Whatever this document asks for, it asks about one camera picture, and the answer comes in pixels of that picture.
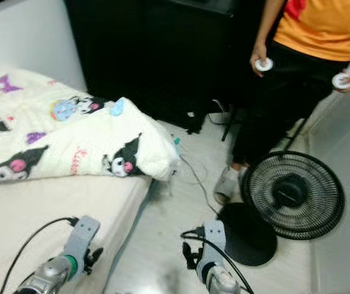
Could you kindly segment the person's right hand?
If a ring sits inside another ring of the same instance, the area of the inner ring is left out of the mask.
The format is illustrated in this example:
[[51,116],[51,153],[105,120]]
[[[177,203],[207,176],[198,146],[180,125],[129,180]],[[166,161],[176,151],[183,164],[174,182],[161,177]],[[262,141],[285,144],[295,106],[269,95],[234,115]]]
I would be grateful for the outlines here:
[[251,51],[250,66],[253,72],[259,76],[264,76],[264,71],[267,70],[270,64],[267,58],[267,47],[264,41],[255,42],[253,51]]

